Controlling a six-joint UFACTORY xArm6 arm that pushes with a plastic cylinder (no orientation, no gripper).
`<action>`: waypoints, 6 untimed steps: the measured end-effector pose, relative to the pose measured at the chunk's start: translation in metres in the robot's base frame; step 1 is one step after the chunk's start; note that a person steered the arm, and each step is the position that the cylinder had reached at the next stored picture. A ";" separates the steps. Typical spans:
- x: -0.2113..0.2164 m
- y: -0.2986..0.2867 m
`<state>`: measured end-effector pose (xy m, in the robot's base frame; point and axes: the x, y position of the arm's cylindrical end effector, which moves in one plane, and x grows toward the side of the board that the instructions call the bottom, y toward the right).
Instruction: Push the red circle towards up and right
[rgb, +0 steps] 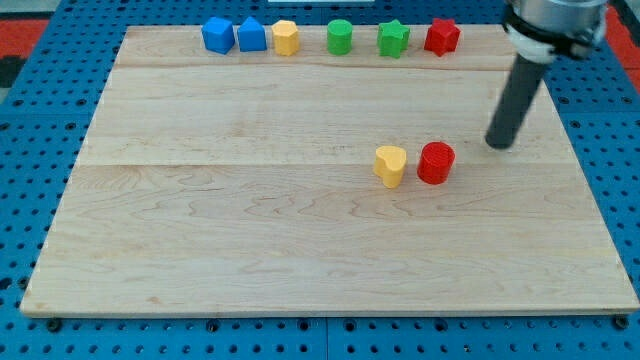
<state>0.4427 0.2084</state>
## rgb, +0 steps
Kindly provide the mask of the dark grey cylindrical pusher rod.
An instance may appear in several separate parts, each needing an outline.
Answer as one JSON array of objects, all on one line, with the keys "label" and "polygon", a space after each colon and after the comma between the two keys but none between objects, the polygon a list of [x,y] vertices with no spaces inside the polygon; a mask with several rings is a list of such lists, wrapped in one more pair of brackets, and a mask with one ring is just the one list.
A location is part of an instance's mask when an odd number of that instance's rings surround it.
[{"label": "dark grey cylindrical pusher rod", "polygon": [[485,142],[493,149],[512,147],[535,98],[548,64],[515,57],[506,85],[485,133]]}]

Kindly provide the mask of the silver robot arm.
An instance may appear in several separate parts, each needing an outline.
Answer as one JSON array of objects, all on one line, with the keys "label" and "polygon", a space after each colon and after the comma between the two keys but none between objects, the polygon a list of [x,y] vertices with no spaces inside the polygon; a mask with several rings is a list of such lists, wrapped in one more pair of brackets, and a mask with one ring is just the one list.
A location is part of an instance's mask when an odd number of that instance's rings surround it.
[{"label": "silver robot arm", "polygon": [[586,59],[606,33],[606,0],[507,0],[502,27],[516,49],[485,142],[514,144],[543,77],[559,57]]}]

